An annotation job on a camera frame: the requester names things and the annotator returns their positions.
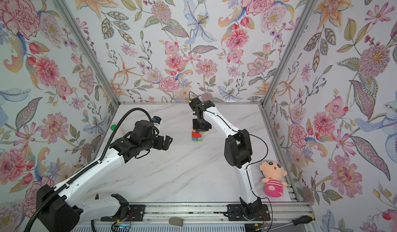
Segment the red rectangular block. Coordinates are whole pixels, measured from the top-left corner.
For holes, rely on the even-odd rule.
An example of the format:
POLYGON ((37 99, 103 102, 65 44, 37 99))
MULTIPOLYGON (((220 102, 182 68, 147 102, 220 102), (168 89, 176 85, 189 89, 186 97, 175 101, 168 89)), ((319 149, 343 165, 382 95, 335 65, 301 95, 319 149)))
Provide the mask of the red rectangular block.
POLYGON ((192 137, 192 138, 201 138, 201 137, 202 137, 202 134, 200 134, 199 132, 193 132, 193 133, 191 134, 191 137, 192 137))

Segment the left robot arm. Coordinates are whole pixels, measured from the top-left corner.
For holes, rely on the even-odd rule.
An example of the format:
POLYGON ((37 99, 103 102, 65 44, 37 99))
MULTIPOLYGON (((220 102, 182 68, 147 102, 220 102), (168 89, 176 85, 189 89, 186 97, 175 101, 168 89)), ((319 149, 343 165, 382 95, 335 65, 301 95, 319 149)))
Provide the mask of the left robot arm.
POLYGON ((29 232, 36 220, 50 232, 70 232, 82 222, 102 217, 127 220, 133 212, 120 194, 93 201, 85 201, 83 197, 115 169, 131 159, 139 159, 141 152, 149 153, 152 148, 168 150, 173 139, 160 136, 160 123, 158 116, 151 121, 136 122, 133 131, 111 143, 108 150, 84 169, 53 187, 41 187, 37 192, 36 211, 24 230, 29 232))

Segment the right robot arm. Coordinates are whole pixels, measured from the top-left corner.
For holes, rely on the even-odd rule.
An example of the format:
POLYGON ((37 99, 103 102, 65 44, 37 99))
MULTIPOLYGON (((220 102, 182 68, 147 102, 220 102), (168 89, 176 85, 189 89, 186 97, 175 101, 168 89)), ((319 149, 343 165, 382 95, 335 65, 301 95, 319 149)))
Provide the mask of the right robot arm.
POLYGON ((245 219, 252 219, 253 214, 249 206, 256 202, 249 184, 247 166, 251 162, 252 146, 247 130, 240 130, 230 123, 211 101, 200 101, 193 98, 189 107, 196 116, 193 119, 193 130, 207 132, 215 129, 225 139, 224 157, 227 163, 234 168, 240 188, 240 207, 237 214, 245 219))

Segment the pink plush doll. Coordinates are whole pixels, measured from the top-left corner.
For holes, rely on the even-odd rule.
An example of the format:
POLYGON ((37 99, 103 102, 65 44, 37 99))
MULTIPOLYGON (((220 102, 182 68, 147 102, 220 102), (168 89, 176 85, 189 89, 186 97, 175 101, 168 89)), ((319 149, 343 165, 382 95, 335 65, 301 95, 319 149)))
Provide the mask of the pink plush doll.
POLYGON ((259 167, 264 176, 261 182, 265 185, 265 194, 273 198, 284 196, 284 188, 287 187, 287 183, 283 181, 287 175, 284 167, 274 161, 264 161, 259 167))

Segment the grey oval tag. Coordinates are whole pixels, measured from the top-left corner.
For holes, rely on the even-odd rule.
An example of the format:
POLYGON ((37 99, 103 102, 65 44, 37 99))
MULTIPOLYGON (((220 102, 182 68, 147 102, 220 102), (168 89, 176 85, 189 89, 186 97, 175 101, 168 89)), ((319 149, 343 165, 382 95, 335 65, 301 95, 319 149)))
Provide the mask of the grey oval tag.
POLYGON ((182 218, 171 217, 169 218, 169 224, 172 226, 182 227, 184 220, 182 218))

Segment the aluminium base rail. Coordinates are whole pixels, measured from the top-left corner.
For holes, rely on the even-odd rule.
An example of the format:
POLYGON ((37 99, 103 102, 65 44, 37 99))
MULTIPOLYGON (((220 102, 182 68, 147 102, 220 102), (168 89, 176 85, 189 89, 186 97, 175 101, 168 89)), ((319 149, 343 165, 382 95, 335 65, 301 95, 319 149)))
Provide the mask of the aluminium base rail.
POLYGON ((239 215, 239 220, 233 221, 234 211, 228 205, 240 206, 240 202, 216 203, 130 203, 132 206, 143 205, 143 211, 138 216, 142 221, 133 221, 133 224, 168 224, 169 219, 182 219, 184 224, 210 223, 263 223, 265 225, 286 224, 303 215, 314 216, 312 208, 307 203, 300 202, 267 202, 267 211, 260 211, 256 218, 246 220, 239 215))

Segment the black handled screwdriver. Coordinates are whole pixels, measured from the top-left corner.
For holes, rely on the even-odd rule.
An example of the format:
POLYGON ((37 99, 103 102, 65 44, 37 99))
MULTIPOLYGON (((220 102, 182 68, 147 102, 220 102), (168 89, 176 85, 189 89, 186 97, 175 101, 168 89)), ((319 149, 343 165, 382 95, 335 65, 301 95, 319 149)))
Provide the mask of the black handled screwdriver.
POLYGON ((304 216, 301 216, 300 218, 294 219, 290 223, 287 223, 287 224, 284 224, 284 225, 281 225, 281 226, 278 226, 278 227, 275 227, 275 228, 270 228, 267 231, 268 232, 269 231, 274 231, 274 230, 278 230, 278 229, 281 229, 281 228, 284 228, 284 227, 288 227, 288 226, 291 226, 291 225, 298 226, 298 225, 301 225, 301 224, 309 224, 309 223, 311 223, 313 221, 314 221, 314 217, 313 216, 304 215, 304 216))

